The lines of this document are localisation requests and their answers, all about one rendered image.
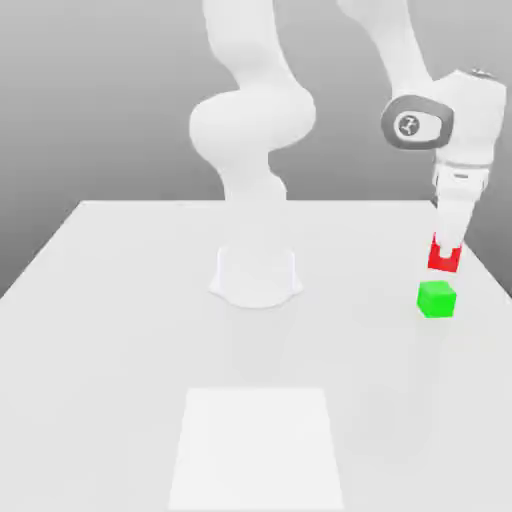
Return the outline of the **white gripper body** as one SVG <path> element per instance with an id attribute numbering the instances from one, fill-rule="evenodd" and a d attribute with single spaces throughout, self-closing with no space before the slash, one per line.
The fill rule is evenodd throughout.
<path id="1" fill-rule="evenodd" d="M 456 178 L 455 180 L 442 180 L 437 177 L 433 181 L 435 195 L 438 202 L 444 200 L 477 202 L 487 187 L 487 180 L 477 178 Z"/>

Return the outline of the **small red cube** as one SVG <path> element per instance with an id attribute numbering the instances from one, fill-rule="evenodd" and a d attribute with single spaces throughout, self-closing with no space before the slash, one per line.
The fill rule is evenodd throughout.
<path id="1" fill-rule="evenodd" d="M 433 233 L 427 267 L 432 270 L 456 273 L 458 271 L 462 245 L 453 248 L 449 257 L 441 255 L 441 247 L 437 243 L 436 233 Z"/>

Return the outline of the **small green cube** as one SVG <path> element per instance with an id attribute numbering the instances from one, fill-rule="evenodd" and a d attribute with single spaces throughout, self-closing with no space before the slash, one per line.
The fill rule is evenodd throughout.
<path id="1" fill-rule="evenodd" d="M 454 314 L 457 294 L 445 280 L 422 281 L 417 307 L 426 318 L 450 318 Z"/>

